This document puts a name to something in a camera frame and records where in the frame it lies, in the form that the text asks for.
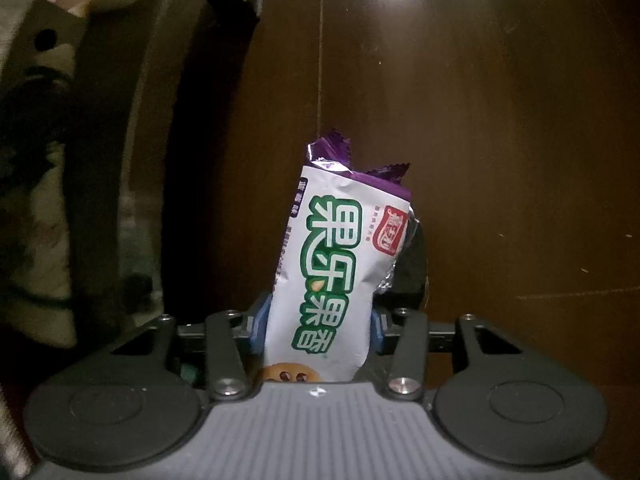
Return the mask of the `white purple snack wrapper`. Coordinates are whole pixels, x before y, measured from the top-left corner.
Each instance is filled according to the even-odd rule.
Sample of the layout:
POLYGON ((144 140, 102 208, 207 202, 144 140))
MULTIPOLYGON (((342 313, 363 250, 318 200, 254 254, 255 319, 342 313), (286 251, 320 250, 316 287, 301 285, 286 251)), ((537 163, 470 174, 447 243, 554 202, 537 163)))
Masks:
POLYGON ((373 299, 411 226, 407 170, 355 170, 336 130, 308 144, 274 279, 263 380, 348 382, 366 362, 373 299))

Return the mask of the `dark green trash bin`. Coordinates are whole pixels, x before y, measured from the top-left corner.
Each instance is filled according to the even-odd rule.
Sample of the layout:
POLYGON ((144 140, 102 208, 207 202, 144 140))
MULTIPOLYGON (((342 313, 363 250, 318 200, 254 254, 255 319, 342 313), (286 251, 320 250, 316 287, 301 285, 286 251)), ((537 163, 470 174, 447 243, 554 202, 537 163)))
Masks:
POLYGON ((86 0, 65 156, 76 344, 203 314, 233 102, 264 0, 86 0))

